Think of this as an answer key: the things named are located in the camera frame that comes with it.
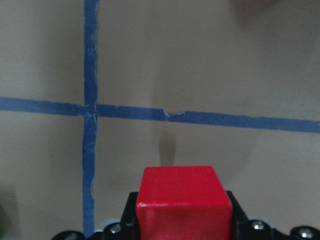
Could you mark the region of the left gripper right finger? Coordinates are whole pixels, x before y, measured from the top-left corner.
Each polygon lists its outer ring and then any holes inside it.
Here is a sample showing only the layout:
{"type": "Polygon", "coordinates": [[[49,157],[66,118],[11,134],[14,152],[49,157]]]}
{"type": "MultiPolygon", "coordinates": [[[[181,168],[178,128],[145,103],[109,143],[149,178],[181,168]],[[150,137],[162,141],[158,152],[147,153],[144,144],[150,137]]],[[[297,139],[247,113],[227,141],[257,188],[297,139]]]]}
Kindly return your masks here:
{"type": "Polygon", "coordinates": [[[284,234],[262,219],[249,219],[241,205],[229,190],[226,191],[232,204],[231,239],[232,240],[319,240],[320,230],[300,225],[284,234]]]}

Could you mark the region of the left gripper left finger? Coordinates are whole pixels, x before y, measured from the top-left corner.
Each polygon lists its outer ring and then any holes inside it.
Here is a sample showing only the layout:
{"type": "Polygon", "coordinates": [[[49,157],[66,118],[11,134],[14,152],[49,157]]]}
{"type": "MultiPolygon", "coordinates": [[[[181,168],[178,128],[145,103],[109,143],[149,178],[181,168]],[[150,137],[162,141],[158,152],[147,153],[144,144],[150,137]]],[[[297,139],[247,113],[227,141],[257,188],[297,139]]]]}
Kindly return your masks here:
{"type": "Polygon", "coordinates": [[[67,230],[56,234],[54,240],[138,240],[139,226],[136,217],[136,202],[138,192],[128,195],[122,216],[119,222],[112,222],[102,230],[98,230],[89,237],[80,231],[67,230]]]}

